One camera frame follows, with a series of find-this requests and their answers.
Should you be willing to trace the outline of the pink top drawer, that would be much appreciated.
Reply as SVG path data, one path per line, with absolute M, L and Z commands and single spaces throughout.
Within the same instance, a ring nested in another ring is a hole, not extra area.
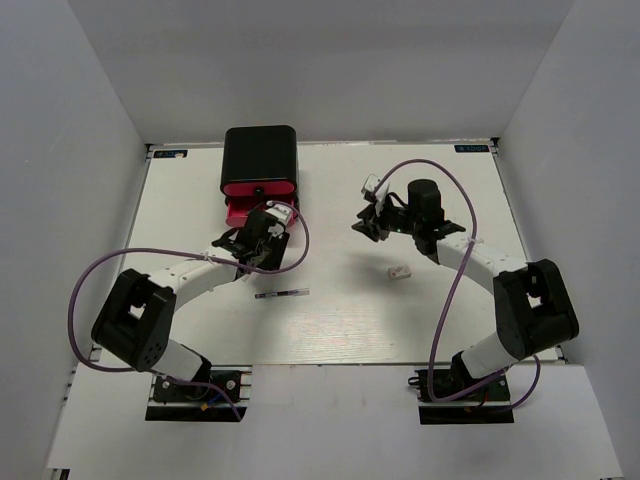
M 256 197 L 289 195 L 296 190 L 296 185 L 288 181 L 251 181 L 228 183 L 221 189 L 228 197 Z

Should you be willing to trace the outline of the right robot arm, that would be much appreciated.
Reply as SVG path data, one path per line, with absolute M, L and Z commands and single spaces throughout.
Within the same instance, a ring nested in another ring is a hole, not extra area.
M 368 206 L 353 230 L 384 241 L 392 233 L 410 236 L 417 250 L 437 265 L 462 268 L 463 276 L 490 293 L 495 331 L 452 359 L 451 384 L 461 397 L 484 391 L 488 377 L 541 351 L 574 339 L 579 323 L 558 266 L 543 259 L 527 262 L 472 239 L 446 219 L 435 181 L 408 185 L 407 203 L 371 175 L 362 188 Z

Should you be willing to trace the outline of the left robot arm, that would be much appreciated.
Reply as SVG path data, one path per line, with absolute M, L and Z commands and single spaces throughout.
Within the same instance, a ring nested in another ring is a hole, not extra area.
M 219 286 L 259 270 L 277 270 L 292 216 L 293 210 L 282 205 L 252 211 L 242 227 L 226 232 L 196 258 L 153 273 L 122 272 L 94 323 L 92 340 L 132 369 L 176 379 L 188 398 L 202 398 L 211 387 L 211 362 L 170 338 L 173 317 Z

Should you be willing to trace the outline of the purple pen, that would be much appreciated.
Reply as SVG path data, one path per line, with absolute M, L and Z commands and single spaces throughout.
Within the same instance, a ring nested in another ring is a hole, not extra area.
M 255 299 L 269 299 L 279 297 L 305 296 L 310 294 L 309 288 L 288 289 L 254 294 Z

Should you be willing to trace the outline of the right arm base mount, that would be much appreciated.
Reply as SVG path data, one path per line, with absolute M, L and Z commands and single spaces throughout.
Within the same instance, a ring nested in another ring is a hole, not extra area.
M 434 402 L 428 395 L 427 373 L 426 369 L 415 370 L 407 380 L 408 387 L 417 394 L 421 425 L 497 425 L 514 422 L 510 409 L 511 392 L 504 375 L 457 400 Z

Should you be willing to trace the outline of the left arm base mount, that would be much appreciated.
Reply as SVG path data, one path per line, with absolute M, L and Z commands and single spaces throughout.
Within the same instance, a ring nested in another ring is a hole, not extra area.
M 252 368 L 214 367 L 209 382 L 217 387 L 177 385 L 155 375 L 145 420 L 150 422 L 233 423 L 244 417 L 250 401 Z

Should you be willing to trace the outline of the pink drawer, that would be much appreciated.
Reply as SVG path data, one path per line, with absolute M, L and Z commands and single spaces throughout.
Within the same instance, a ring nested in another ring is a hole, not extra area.
M 226 224 L 231 228 L 243 227 L 249 212 L 253 209 L 264 210 L 269 201 L 281 201 L 287 205 L 299 207 L 296 195 L 278 195 L 267 197 L 226 197 Z
M 228 183 L 221 189 L 228 197 L 256 197 L 289 195 L 296 190 L 296 185 L 288 181 L 251 181 Z

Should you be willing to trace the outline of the white eraser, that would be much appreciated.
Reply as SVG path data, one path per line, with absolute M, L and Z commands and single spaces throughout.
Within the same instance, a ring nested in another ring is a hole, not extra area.
M 389 279 L 393 281 L 408 279 L 412 276 L 412 270 L 408 264 L 390 267 L 387 273 Z

